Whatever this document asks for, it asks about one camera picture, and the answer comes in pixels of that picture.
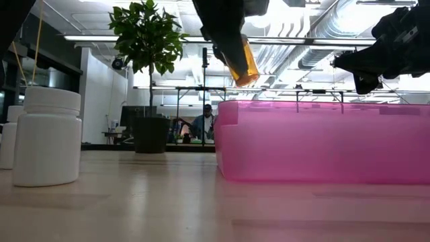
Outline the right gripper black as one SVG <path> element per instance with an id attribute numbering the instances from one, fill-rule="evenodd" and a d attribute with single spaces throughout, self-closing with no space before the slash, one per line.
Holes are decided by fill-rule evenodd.
<path id="1" fill-rule="evenodd" d="M 429 72 L 429 2 L 399 7 L 373 27 L 373 46 L 336 56 L 333 66 L 353 74 L 357 94 L 368 94 L 379 85 L 379 76 L 420 77 Z"/>

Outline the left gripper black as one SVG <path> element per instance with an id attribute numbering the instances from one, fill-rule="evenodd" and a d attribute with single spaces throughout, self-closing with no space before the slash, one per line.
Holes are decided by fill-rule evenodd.
<path id="1" fill-rule="evenodd" d="M 193 0 L 214 56 L 239 77 L 248 70 L 241 28 L 246 17 L 267 13 L 269 0 Z"/>

